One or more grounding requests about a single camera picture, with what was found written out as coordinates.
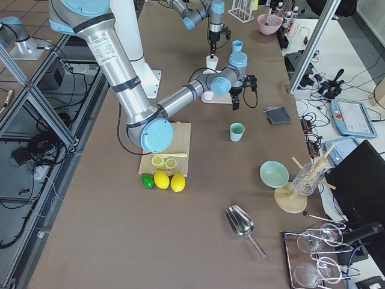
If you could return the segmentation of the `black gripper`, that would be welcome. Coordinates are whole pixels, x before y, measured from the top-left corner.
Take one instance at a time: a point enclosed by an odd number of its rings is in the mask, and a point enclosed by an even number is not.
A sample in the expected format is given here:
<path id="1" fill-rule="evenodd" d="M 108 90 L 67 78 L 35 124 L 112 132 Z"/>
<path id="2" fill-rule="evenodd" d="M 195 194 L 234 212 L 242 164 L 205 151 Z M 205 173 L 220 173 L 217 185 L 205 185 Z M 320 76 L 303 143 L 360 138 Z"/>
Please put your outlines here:
<path id="1" fill-rule="evenodd" d="M 226 40 L 231 38 L 231 30 L 224 24 L 208 25 L 208 43 L 210 44 L 210 57 L 213 58 L 216 53 L 216 44 L 220 40 L 221 35 L 226 36 Z"/>
<path id="2" fill-rule="evenodd" d="M 257 95 L 257 78 L 255 75 L 245 75 L 242 80 L 239 80 L 232 85 L 230 89 L 230 95 L 232 96 L 232 110 L 239 109 L 240 101 L 238 95 L 247 87 L 251 88 L 251 90 Z"/>

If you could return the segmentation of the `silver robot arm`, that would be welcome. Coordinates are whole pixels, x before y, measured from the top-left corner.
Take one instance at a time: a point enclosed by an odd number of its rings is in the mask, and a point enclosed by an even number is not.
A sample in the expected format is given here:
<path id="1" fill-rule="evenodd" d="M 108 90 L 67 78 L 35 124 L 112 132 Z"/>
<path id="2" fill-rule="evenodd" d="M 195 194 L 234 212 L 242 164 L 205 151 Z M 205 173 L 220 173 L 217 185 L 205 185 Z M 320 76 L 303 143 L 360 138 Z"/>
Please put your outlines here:
<path id="1" fill-rule="evenodd" d="M 127 55 L 130 48 L 141 48 L 133 1 L 49 1 L 49 21 L 54 31 L 85 40 L 126 112 L 128 139 L 148 152 L 162 152 L 171 145 L 170 116 L 208 90 L 225 95 L 245 78 L 247 55 L 235 51 L 221 72 L 199 74 L 151 104 Z"/>
<path id="2" fill-rule="evenodd" d="M 166 1 L 169 8 L 175 10 L 181 17 L 187 30 L 194 29 L 205 19 L 208 20 L 207 41 L 210 47 L 210 58 L 213 59 L 218 49 L 218 42 L 222 35 L 226 40 L 231 38 L 231 30 L 223 23 L 225 15 L 225 2 L 220 0 L 200 1 L 200 5 L 189 8 L 187 1 Z"/>

